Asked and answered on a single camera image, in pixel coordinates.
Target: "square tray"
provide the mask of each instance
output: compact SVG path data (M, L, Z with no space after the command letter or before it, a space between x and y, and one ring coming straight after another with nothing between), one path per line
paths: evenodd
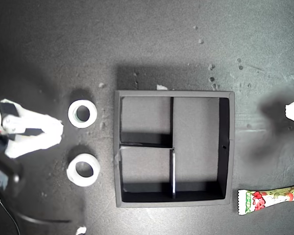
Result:
M228 204L234 93L116 91L118 207Z

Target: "masking tape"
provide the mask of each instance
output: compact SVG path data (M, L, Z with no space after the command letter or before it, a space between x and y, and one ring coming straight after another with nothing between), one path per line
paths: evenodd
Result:
M88 163L93 169L93 175L90 177L81 176L76 170L76 164L79 162ZM88 153L82 153L76 156L69 164L67 169L68 179L80 187L87 187L92 185L96 180L100 172L100 164L98 160Z
M85 106L89 110L89 118L87 121L82 121L77 116L77 110L79 107ZM73 102L68 111L69 120L73 126L77 128L86 128L93 124L97 119L97 108L94 103L89 100L81 99Z

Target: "gray table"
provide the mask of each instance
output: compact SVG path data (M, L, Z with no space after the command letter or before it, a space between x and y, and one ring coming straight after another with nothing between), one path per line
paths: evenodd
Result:
M116 208L113 92L157 84L235 92L231 204ZM239 188L294 185L294 122L284 116L294 100L294 0L0 0L3 97L65 126L60 145L19 158L27 183L12 202L23 213L73 223L20 221L24 234L73 235L83 224L93 235L294 234L294 203L237 213ZM96 124L83 130L67 118L78 98L99 110ZM67 158L85 151L102 171L93 186L78 188L67 179ZM15 234L1 208L0 234Z

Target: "white crumb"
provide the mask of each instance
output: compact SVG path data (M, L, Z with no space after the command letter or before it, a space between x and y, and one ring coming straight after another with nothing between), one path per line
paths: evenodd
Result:
M76 231L76 235L85 234L87 228L86 227L79 227Z
M99 88L104 88L105 86L106 86L106 85L105 85L103 82L100 82L98 87L99 87Z
M162 86L162 85L158 85L158 84L157 84L157 90L158 90L158 91L161 91L161 90L163 90L163 91L167 91L168 88L165 87L165 86Z

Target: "floral wrapper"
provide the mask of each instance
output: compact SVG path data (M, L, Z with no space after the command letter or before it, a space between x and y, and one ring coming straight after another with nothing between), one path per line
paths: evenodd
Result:
M274 204L289 201L294 201L294 187L267 191L239 190L239 214L247 214Z

